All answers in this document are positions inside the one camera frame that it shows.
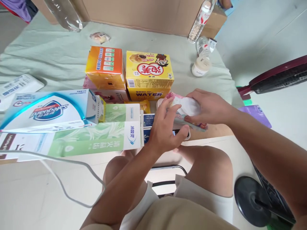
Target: white cable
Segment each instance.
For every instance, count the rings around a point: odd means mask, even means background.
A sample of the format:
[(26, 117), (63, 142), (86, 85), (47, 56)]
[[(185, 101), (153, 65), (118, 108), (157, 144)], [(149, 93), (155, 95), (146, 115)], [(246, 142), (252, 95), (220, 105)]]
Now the white cable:
[(105, 183), (97, 176), (97, 174), (92, 170), (92, 168), (85, 162), (81, 162), (81, 161), (74, 161), (74, 160), (66, 160), (66, 159), (61, 159), (61, 158), (55, 158), (55, 157), (50, 157), (47, 155), (43, 155), (43, 154), (39, 154), (39, 153), (34, 153), (34, 152), (29, 152), (29, 151), (16, 151), (16, 150), (0, 150), (0, 154), (10, 154), (10, 153), (18, 153), (18, 154), (25, 154), (25, 155), (32, 155), (32, 156), (36, 156), (36, 157), (40, 157), (40, 158), (44, 158), (47, 160), (52, 160), (52, 161), (60, 161), (60, 162), (66, 162), (66, 163), (72, 163), (72, 164), (77, 164), (77, 165), (83, 165), (85, 167), (87, 167), (87, 169), (90, 171), (90, 173), (96, 178), (96, 180), (98, 180), (101, 184), (102, 184), (102, 192), (100, 193), (100, 195), (98, 196), (97, 200), (94, 202), (93, 205), (88, 205), (88, 204), (84, 204), (78, 200), (75, 200), (74, 198), (70, 197), (65, 188), (64, 185), (61, 181), (61, 179), (59, 178), (59, 176), (49, 167), (49, 165), (47, 165), (47, 163), (43, 160), (40, 159), (39, 161), (46, 167), (46, 169), (55, 177), (55, 179), (57, 180), (57, 182), (60, 184), (64, 195), (71, 201), (82, 205), (86, 208), (92, 208), (101, 198), (102, 194), (104, 193), (105, 189), (106, 189), (106, 185)]

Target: plastic water bottle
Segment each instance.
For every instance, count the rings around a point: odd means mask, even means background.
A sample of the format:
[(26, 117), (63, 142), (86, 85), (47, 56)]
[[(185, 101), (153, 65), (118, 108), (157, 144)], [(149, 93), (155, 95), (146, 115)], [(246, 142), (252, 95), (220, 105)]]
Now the plastic water bottle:
[(198, 15), (194, 21), (193, 27), (188, 37), (189, 42), (195, 43), (199, 35), (201, 34), (213, 10), (214, 4), (212, 3), (212, 1), (213, 0), (205, 0), (201, 5), (201, 9), (198, 12)]
[(76, 32), (80, 32), (83, 29), (81, 19), (70, 0), (44, 1), (63, 28)]
[(209, 41), (205, 36), (201, 36), (196, 42), (196, 50), (199, 57), (209, 57), (211, 54)]

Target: green toothpaste box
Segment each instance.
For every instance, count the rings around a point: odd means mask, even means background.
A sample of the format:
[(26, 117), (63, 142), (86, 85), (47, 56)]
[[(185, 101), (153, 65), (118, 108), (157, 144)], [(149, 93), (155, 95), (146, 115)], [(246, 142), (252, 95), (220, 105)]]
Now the green toothpaste box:
[(106, 104), (105, 122), (54, 133), (52, 157), (137, 149), (144, 146), (143, 111), (139, 104)]

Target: thigh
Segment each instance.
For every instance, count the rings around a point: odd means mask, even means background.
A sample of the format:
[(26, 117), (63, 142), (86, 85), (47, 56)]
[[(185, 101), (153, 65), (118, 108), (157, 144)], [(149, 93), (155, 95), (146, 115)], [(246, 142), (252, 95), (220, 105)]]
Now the thigh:
[(191, 153), (193, 165), (186, 179), (199, 187), (223, 197), (231, 197), (232, 164), (228, 155), (211, 146), (181, 146), (188, 156)]

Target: cardboard wall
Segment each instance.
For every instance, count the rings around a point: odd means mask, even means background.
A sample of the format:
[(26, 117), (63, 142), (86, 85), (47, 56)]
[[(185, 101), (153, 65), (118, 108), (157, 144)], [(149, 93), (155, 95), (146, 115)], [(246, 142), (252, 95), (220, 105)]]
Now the cardboard wall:
[[(52, 24), (56, 18), (44, 0), (32, 0)], [(71, 0), (82, 21), (187, 37), (204, 0)], [(227, 17), (214, 7), (202, 35), (214, 38)]]

